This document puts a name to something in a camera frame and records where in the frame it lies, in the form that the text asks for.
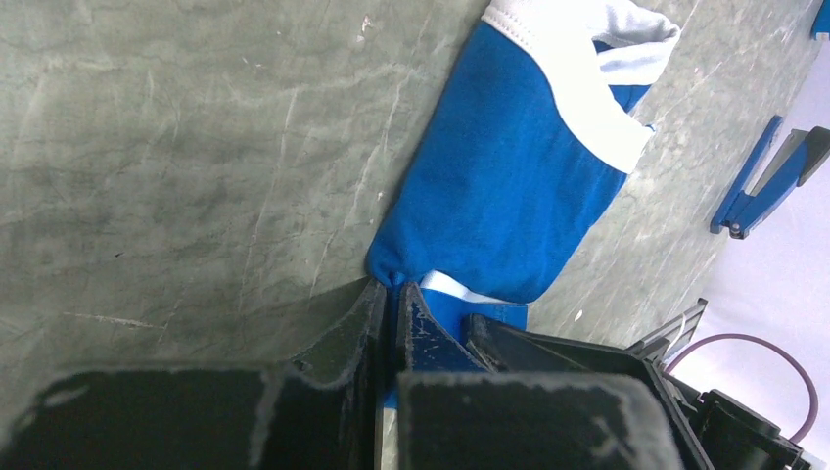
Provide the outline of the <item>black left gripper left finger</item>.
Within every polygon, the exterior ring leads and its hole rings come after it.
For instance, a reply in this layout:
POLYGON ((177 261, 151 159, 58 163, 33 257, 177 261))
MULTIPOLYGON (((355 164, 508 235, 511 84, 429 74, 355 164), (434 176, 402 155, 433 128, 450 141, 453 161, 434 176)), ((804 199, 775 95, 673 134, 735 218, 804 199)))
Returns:
POLYGON ((296 356, 60 370, 1 447, 5 469, 376 469, 386 289, 367 282, 296 356))

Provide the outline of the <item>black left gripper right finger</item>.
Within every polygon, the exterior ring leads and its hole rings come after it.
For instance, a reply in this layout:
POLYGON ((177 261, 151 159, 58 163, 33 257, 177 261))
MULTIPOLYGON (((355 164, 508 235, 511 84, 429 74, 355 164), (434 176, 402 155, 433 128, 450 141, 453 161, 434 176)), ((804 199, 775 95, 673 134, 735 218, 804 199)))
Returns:
POLYGON ((679 469, 656 377, 495 372, 400 292, 402 469, 679 469))

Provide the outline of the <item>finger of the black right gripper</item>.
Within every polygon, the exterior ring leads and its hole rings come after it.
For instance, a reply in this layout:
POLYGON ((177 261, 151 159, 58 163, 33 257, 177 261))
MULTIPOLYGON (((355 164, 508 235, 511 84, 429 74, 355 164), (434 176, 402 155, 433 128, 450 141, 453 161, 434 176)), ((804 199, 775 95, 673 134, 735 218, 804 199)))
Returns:
POLYGON ((655 377, 651 364, 625 350, 545 336, 471 314, 462 322, 464 345, 495 372, 579 372, 655 377))

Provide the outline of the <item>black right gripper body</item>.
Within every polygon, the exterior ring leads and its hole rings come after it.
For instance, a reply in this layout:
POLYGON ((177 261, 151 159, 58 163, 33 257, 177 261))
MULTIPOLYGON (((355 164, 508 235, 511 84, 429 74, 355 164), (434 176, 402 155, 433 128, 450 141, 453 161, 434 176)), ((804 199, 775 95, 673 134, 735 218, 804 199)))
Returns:
POLYGON ((693 341, 708 301, 693 306, 627 348, 628 353, 653 365, 679 406, 682 421, 700 445, 699 453, 715 469, 812 469, 814 458, 799 442, 814 425, 814 383, 790 354, 771 342, 741 333, 721 333, 693 341), (752 343, 783 358, 803 380, 808 394, 807 417, 795 434, 781 429, 748 406, 712 389, 699 392, 671 375, 680 361, 703 346, 734 340, 752 343))

